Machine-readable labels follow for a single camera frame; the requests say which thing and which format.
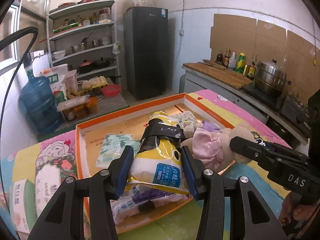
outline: yellow and white package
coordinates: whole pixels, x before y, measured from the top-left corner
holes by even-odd
[[[180,139],[184,138],[180,128],[183,128],[182,122],[162,111],[155,112],[150,117],[129,171],[126,190],[136,185],[144,185],[168,192],[189,194],[183,178],[181,153],[177,149],[180,148]]]

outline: plush toy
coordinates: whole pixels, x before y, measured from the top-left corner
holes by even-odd
[[[203,162],[207,169],[215,172],[224,170],[235,160],[240,164],[248,164],[251,160],[234,153],[230,149],[230,140],[236,136],[255,142],[253,134],[248,130],[245,123],[233,129],[220,129],[217,125],[203,121],[195,124],[196,132],[193,138],[181,143],[188,146],[193,157]]]

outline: cartoon eye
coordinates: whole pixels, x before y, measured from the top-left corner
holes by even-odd
[[[179,153],[177,151],[174,151],[174,156],[176,157],[177,161],[179,160]]]

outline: refrigerator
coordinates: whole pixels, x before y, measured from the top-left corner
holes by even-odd
[[[123,17],[128,91],[138,100],[163,94],[168,65],[168,10],[132,7]]]

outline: shelf board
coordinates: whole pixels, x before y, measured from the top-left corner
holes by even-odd
[[[113,47],[113,44],[111,44],[111,45],[106,45],[106,46],[100,46],[100,47],[97,47],[97,48],[87,49],[87,50],[84,50],[84,51],[80,51],[80,52],[77,52],[77,53],[73,53],[73,54],[70,54],[70,55],[68,55],[68,56],[65,56],[65,57],[63,57],[63,58],[61,58],[61,59],[57,59],[57,60],[52,61],[52,64],[55,64],[55,63],[57,63],[57,62],[60,62],[60,61],[62,61],[62,60],[65,60],[65,59],[67,59],[67,58],[71,58],[71,57],[74,57],[74,56],[77,56],[77,55],[80,55],[80,54],[83,54],[83,53],[86,53],[86,52],[94,51],[94,50],[97,50],[97,49],[109,48],[109,47],[112,48],[112,47]]]
[[[115,22],[96,23],[96,24],[90,24],[90,25],[82,26],[82,27],[75,27],[75,28],[72,28],[70,30],[64,31],[62,33],[55,34],[54,36],[49,38],[49,41],[56,41],[56,40],[65,38],[65,37],[67,37],[69,35],[73,35],[73,34],[76,34],[76,33],[84,32],[84,31],[87,31],[87,30],[94,30],[94,29],[103,28],[103,27],[108,26],[108,25],[112,26],[113,24],[115,24]]]
[[[85,74],[78,74],[77,78],[82,78],[82,77],[85,77],[85,76],[89,76],[89,75],[92,75],[92,74],[95,74],[95,73],[100,73],[100,72],[111,70],[111,69],[115,69],[115,68],[117,68],[116,65],[110,66],[110,67],[105,67],[105,68],[100,68],[100,69],[95,69],[95,70],[92,70],[92,71],[90,71],[88,73],[85,73]]]
[[[72,5],[61,10],[49,13],[48,17],[52,20],[56,20],[68,14],[73,14],[77,12],[93,10],[97,8],[112,7],[116,0],[98,0],[93,2],[79,3]]]

